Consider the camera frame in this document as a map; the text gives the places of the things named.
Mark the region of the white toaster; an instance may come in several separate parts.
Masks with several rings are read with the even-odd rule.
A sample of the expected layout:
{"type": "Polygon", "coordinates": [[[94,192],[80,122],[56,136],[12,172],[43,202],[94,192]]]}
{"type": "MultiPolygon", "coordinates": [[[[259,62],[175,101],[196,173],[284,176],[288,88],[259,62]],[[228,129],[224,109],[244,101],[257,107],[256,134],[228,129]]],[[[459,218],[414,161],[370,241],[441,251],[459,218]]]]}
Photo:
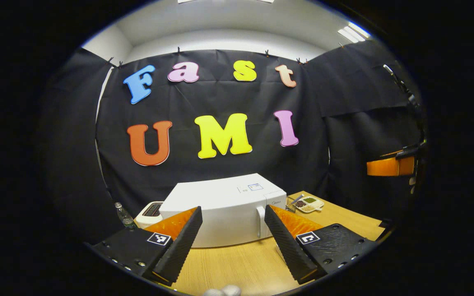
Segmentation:
{"type": "Polygon", "coordinates": [[[163,201],[154,201],[150,202],[139,212],[139,214],[134,218],[136,225],[145,229],[153,224],[156,224],[163,220],[162,215],[160,214],[160,207],[162,206],[163,201]]]}

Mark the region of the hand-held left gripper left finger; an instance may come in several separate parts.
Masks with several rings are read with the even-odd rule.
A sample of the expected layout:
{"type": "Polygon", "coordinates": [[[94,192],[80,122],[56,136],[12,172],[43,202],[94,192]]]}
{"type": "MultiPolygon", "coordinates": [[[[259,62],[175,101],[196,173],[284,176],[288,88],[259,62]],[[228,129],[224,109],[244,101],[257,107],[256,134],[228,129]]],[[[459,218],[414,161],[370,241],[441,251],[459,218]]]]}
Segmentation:
{"type": "Polygon", "coordinates": [[[160,284],[177,281],[203,223],[196,206],[145,229],[126,227],[91,250],[129,273],[160,284]]]}

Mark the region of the white microwave oven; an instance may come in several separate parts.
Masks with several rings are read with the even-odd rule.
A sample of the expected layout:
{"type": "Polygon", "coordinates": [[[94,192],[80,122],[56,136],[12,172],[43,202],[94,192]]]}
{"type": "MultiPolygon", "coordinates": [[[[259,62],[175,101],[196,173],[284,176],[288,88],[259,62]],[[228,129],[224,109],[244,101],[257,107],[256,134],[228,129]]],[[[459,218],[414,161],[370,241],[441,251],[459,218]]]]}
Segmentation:
{"type": "Polygon", "coordinates": [[[160,206],[163,218],[199,206],[203,223],[193,248],[226,247],[268,238],[268,205],[284,209],[287,194],[258,173],[178,183],[160,206]]]}

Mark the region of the white divided snack tray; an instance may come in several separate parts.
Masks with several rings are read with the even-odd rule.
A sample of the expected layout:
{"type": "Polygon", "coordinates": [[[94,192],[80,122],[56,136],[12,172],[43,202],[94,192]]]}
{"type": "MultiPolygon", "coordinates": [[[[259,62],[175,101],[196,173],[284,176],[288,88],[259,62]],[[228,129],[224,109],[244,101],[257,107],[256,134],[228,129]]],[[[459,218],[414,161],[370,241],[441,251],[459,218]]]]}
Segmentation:
{"type": "Polygon", "coordinates": [[[324,202],[317,197],[302,194],[292,202],[292,205],[303,213],[311,213],[315,210],[321,210],[324,202]]]}

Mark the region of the clear water bottle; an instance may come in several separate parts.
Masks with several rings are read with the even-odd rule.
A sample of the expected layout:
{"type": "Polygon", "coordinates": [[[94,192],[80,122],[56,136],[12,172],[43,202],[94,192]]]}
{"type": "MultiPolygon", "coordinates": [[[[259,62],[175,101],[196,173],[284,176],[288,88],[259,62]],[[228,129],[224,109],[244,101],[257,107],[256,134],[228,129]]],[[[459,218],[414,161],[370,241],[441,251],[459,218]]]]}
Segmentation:
{"type": "Polygon", "coordinates": [[[120,204],[120,202],[115,202],[114,206],[116,208],[116,213],[117,213],[122,225],[124,225],[126,228],[129,228],[129,229],[137,228],[137,225],[134,222],[134,219],[126,211],[126,209],[124,209],[124,207],[122,206],[122,204],[120,204]]]}

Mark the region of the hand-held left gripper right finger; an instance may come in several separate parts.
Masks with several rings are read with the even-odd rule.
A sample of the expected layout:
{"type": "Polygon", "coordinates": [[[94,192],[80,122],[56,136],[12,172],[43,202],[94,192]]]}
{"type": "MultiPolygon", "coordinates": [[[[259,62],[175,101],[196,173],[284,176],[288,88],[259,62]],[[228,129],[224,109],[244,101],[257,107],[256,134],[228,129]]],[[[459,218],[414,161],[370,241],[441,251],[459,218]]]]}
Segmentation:
{"type": "Polygon", "coordinates": [[[378,246],[342,224],[323,226],[277,206],[266,206],[265,223],[299,284],[344,270],[378,246]]]}

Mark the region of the row of backdrop clips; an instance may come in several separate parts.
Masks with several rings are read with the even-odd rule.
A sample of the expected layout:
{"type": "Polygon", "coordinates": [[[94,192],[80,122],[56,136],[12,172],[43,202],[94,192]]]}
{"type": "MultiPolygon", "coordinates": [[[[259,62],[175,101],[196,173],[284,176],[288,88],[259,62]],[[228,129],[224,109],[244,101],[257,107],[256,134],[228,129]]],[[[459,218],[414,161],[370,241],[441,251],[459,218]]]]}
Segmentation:
{"type": "Polygon", "coordinates": [[[267,57],[279,57],[295,62],[305,64],[310,60],[329,52],[330,50],[340,48],[346,45],[345,42],[336,42],[325,49],[318,48],[305,42],[299,42],[293,39],[279,39],[273,41],[265,40],[244,40],[244,39],[213,39],[199,42],[175,42],[165,44],[164,42],[149,42],[139,45],[129,50],[125,54],[108,53],[102,54],[105,62],[117,66],[119,62],[126,64],[128,62],[140,60],[143,58],[160,56],[163,54],[175,54],[184,56],[187,52],[200,50],[223,50],[258,53],[267,57]]]}

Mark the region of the black backdrop cloth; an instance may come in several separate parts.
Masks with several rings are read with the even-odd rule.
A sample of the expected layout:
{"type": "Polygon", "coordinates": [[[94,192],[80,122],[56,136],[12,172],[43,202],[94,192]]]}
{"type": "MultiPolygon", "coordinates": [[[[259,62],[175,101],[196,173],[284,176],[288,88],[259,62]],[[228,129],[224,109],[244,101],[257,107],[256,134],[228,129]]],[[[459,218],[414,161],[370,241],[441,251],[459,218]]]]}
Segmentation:
{"type": "Polygon", "coordinates": [[[258,173],[393,224],[409,208],[406,176],[366,163],[419,142],[408,79],[376,41],[300,65],[253,52],[200,50],[113,69],[79,49],[47,81],[37,146],[50,198],[77,240],[120,230],[177,183],[258,173]]]}

